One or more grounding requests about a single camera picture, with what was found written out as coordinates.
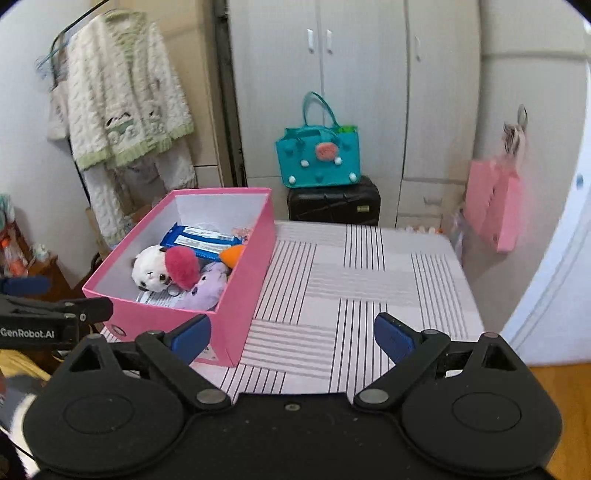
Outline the black suitcase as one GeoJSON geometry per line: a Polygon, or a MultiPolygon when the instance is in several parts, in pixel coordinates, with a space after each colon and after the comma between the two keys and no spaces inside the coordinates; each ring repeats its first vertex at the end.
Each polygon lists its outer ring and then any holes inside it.
{"type": "Polygon", "coordinates": [[[379,225],[381,195],[367,176],[352,185],[290,189],[290,221],[349,225],[379,225]]]}

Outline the orange soft ball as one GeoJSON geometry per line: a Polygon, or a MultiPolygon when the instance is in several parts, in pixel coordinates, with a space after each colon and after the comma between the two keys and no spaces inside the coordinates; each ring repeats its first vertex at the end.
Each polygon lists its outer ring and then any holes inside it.
{"type": "Polygon", "coordinates": [[[245,251],[245,246],[243,244],[232,245],[222,250],[218,254],[218,257],[226,267],[233,270],[235,269],[235,266],[238,265],[238,261],[240,256],[242,256],[243,251],[245,251]]]}

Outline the striped table cloth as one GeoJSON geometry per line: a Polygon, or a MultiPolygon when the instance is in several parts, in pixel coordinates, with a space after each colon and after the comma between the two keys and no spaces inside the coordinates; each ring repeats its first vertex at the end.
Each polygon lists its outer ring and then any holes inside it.
{"type": "Polygon", "coordinates": [[[276,223],[276,247],[242,359],[192,363],[231,397],[344,392],[393,367],[374,339],[386,312],[474,341],[484,326],[450,241],[432,230],[276,223]]]}

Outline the white wardrobe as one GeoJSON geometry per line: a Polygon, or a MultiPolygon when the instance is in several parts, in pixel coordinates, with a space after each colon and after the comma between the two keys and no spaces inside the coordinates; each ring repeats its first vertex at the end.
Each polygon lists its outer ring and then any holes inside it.
{"type": "Polygon", "coordinates": [[[288,127],[359,130],[385,227],[440,227],[460,203],[480,89],[475,1],[231,1],[228,22],[250,186],[287,218],[276,141],[288,127]]]}

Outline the printed paper sheet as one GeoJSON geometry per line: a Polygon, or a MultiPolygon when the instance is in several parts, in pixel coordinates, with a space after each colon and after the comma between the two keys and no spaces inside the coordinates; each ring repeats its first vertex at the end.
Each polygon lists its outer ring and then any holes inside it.
{"type": "Polygon", "coordinates": [[[176,304],[184,297],[183,292],[174,292],[171,295],[168,291],[162,292],[142,292],[140,291],[136,297],[136,302],[148,306],[156,306],[163,308],[174,308],[176,304]]]}

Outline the teal felt handbag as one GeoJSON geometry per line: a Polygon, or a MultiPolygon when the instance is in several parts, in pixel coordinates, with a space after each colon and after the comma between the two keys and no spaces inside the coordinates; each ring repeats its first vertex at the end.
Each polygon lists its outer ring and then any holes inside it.
{"type": "Polygon", "coordinates": [[[280,178],[288,189],[353,185],[360,182],[361,154],[359,130],[341,125],[324,97],[310,91],[303,101],[304,124],[287,128],[276,141],[280,178]],[[330,126],[308,122],[308,107],[322,106],[332,121],[330,126]]]}

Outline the white cat plush toy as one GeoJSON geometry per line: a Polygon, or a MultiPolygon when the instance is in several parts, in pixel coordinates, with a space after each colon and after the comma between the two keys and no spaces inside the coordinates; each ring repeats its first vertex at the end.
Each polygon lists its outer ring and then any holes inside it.
{"type": "Polygon", "coordinates": [[[140,291],[159,293],[171,284],[165,265],[166,249],[149,246],[138,253],[132,262],[131,278],[140,291]]]}

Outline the blue white wipes pack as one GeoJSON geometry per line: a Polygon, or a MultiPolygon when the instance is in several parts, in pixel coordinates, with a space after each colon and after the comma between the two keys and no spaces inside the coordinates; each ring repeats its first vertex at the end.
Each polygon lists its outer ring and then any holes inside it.
{"type": "Polygon", "coordinates": [[[159,245],[165,248],[174,246],[187,247],[198,258],[219,262],[221,261],[219,254],[232,246],[242,245],[242,239],[228,234],[175,223],[163,236],[159,245]]]}

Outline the red fluffy pompom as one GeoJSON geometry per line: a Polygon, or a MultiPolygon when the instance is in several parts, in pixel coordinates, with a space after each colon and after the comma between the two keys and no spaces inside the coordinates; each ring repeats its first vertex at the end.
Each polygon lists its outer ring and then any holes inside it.
{"type": "Polygon", "coordinates": [[[188,291],[200,278],[200,265],[192,249],[174,246],[164,252],[164,265],[171,281],[188,291]]]}

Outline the purple plush toy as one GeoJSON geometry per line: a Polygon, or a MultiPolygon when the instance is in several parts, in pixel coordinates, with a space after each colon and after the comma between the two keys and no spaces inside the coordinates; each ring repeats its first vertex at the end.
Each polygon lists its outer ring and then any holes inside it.
{"type": "Polygon", "coordinates": [[[198,282],[174,305],[180,310],[212,311],[228,284],[230,270],[221,262],[211,262],[200,272],[198,282]]]}

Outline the cream green knit cardigan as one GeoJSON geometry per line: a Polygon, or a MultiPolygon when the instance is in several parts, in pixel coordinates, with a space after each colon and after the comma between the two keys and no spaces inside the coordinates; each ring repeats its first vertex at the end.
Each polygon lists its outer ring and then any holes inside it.
{"type": "Polygon", "coordinates": [[[98,231],[115,247],[132,215],[128,181],[163,190],[197,186],[186,142],[194,124],[156,23],[144,12],[110,10],[80,28],[57,53],[47,137],[66,140],[81,172],[98,231]]]}

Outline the pink paper bag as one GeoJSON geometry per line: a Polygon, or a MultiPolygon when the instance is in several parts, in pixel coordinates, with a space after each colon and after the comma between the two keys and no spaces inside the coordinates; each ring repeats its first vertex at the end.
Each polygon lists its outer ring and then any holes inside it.
{"type": "Polygon", "coordinates": [[[483,242],[505,254],[515,249],[520,230],[525,130],[505,124],[503,141],[502,155],[471,162],[464,215],[483,242]]]}

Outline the pink storage box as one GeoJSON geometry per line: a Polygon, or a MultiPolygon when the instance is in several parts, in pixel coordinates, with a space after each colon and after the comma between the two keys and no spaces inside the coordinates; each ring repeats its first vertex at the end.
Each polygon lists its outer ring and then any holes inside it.
{"type": "Polygon", "coordinates": [[[233,367],[274,243],[270,189],[175,190],[114,248],[83,292],[111,300],[106,327],[121,341],[204,314],[211,340],[198,361],[233,367]]]}

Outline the white door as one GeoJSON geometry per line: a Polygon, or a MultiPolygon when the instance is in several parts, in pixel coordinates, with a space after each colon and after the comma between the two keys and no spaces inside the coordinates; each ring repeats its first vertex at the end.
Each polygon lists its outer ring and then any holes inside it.
{"type": "Polygon", "coordinates": [[[549,246],[502,330],[535,366],[590,360],[590,104],[568,195],[549,246]]]}

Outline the pink floral scrunchie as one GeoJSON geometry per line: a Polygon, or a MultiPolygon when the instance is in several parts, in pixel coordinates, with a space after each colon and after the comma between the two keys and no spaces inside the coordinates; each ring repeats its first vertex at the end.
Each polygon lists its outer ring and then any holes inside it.
{"type": "Polygon", "coordinates": [[[233,228],[231,234],[242,241],[242,244],[246,244],[250,237],[252,237],[252,228],[243,227],[243,228],[233,228]]]}

